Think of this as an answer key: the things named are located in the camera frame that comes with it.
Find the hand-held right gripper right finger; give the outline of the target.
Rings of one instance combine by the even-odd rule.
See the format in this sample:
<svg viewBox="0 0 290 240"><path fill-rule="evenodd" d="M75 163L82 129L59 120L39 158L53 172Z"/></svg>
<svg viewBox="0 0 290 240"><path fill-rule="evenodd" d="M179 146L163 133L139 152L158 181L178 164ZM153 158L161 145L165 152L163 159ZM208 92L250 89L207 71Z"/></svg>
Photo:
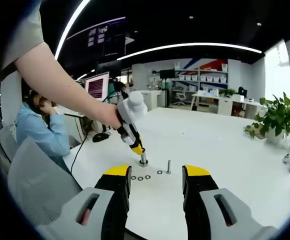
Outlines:
<svg viewBox="0 0 290 240"><path fill-rule="evenodd" d="M189 240L272 240L277 233L258 223L250 207L219 188L204 168L182 166L182 191Z"/></svg>

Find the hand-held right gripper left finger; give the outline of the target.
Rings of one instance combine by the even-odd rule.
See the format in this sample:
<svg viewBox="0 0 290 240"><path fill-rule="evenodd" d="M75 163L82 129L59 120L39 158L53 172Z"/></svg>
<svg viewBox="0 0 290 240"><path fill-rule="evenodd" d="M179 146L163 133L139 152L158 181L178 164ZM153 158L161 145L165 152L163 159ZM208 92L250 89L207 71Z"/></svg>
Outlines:
<svg viewBox="0 0 290 240"><path fill-rule="evenodd" d="M95 187L65 203L60 216L37 231L44 240L122 240L130 209L132 167L111 167Z"/></svg>

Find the person's left hand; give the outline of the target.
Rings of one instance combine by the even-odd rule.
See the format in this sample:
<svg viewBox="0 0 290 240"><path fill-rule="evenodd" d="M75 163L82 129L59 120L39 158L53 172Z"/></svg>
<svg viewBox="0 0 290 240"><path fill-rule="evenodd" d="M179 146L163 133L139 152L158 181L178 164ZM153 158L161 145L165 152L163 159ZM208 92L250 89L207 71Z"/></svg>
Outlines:
<svg viewBox="0 0 290 240"><path fill-rule="evenodd" d="M122 124L118 117L117 106L110 103L102 103L100 110L100 122L106 126L110 126L118 130Z"/></svg>

